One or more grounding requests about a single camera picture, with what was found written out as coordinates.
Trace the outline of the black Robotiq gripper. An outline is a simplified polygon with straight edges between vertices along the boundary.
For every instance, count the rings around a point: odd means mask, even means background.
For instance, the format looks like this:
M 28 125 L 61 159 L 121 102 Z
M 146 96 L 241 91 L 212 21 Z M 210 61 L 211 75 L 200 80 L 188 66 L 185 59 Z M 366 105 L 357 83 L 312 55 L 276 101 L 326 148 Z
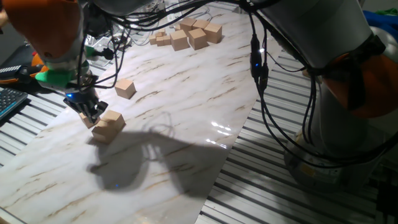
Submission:
M 106 102 L 99 102 L 99 98 L 94 88 L 87 88 L 83 91 L 67 93 L 63 102 L 78 114 L 83 113 L 88 118 L 88 121 L 93 124 L 99 120 L 100 116 L 108 107 Z

